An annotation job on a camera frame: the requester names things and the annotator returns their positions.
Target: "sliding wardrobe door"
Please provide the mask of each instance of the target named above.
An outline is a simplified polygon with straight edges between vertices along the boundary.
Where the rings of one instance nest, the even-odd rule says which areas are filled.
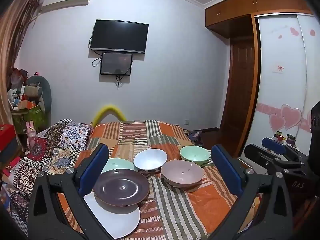
[[[320,25],[313,16],[297,15],[306,50],[307,93],[296,144],[308,155],[311,133],[311,108],[320,101]]]
[[[256,111],[246,142],[262,147],[265,137],[279,130],[296,135],[306,93],[306,54],[296,16],[265,16],[258,19],[261,41],[260,86]],[[265,169],[253,165],[257,172]]]

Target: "blue gripper pad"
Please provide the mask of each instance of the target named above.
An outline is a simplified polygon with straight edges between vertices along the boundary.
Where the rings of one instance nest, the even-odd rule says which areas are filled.
[[[242,182],[245,179],[243,168],[240,168],[237,171],[237,167],[234,167],[232,163],[233,161],[238,162],[238,160],[233,160],[230,154],[219,144],[212,147],[211,158],[213,163],[218,168],[230,193],[240,197],[243,192]]]
[[[286,149],[283,144],[281,144],[280,142],[277,142],[275,140],[272,140],[270,138],[264,138],[262,140],[262,146],[275,152],[276,154],[283,155],[286,153]]]
[[[91,160],[90,164],[80,177],[78,193],[82,197],[92,191],[94,184],[109,158],[109,149],[105,144],[99,144],[92,154],[95,152],[96,154],[93,160]]]

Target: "green bowl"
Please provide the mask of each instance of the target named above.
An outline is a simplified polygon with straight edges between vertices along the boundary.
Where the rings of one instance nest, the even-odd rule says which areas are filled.
[[[128,169],[128,170],[138,171],[138,169],[134,166],[132,162],[129,162],[125,159],[120,159],[120,158],[110,158],[107,161],[101,173],[104,173],[105,171],[109,171],[109,170],[114,170],[114,169]]]
[[[194,145],[181,148],[180,156],[182,160],[196,163],[199,166],[209,162],[211,159],[210,153],[206,149]]]

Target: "bed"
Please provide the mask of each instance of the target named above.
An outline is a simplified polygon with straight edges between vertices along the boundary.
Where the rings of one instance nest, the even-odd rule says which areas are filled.
[[[28,200],[39,171],[52,175],[77,167],[99,143],[108,146],[109,157],[131,162],[139,152],[150,148],[164,150],[168,161],[180,159],[180,149],[193,145],[181,127],[156,120],[98,124],[93,131],[88,125],[61,120],[38,137],[41,147],[12,167],[9,175],[12,186],[5,185],[4,189],[10,198],[8,211],[26,234]],[[203,170],[201,185],[187,190],[165,183],[160,172],[144,174],[150,183],[150,194],[139,203],[138,227],[124,239],[191,240],[205,239],[211,234],[236,196],[228,191],[214,163],[207,163]],[[59,194],[59,199],[71,227],[82,232],[64,195]],[[256,198],[241,229],[252,219],[258,203]]]

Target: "striped bedspread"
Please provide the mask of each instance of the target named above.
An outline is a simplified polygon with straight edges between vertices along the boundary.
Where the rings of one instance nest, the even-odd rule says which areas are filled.
[[[165,122],[149,120],[98,124],[90,137],[88,149],[80,154],[77,163],[89,156],[99,143],[108,146],[110,157],[131,162],[139,152],[151,148],[164,150],[168,161],[180,159],[180,149],[192,145],[182,128]],[[206,239],[227,215],[236,196],[228,191],[213,163],[203,169],[201,185],[186,191],[165,183],[160,173],[149,175],[150,194],[139,203],[140,223],[123,239]],[[63,197],[60,199],[70,224],[81,231]]]

